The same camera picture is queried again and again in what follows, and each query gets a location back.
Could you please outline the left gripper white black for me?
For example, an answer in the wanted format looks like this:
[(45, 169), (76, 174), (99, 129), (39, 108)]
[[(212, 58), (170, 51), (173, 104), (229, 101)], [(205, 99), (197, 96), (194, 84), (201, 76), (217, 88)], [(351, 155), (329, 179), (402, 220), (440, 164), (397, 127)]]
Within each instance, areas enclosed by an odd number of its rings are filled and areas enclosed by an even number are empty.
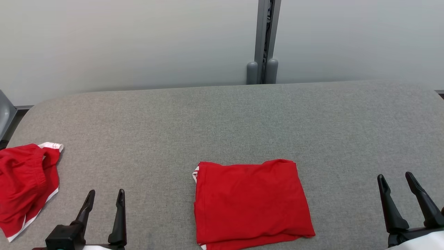
[[(87, 227), (89, 214), (93, 209), (95, 190), (90, 190), (72, 226), (81, 226), (83, 230)], [(112, 233), (108, 236), (108, 244), (85, 245), (83, 250), (125, 250), (127, 245), (126, 228), (126, 206), (125, 191), (120, 189), (116, 199), (116, 216), (114, 219)]]

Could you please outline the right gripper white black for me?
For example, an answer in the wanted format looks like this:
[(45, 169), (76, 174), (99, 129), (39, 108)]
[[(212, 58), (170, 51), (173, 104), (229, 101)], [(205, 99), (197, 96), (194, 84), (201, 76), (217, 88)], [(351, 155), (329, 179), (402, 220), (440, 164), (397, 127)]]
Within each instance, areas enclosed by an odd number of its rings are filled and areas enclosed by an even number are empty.
[(424, 217), (424, 227), (409, 229), (408, 222), (401, 216), (391, 197), (391, 189), (384, 175), (379, 174), (377, 176), (379, 196), (386, 231), (389, 233), (387, 250), (443, 250), (444, 217), (441, 210), (411, 172), (406, 172), (405, 177), (419, 203)]

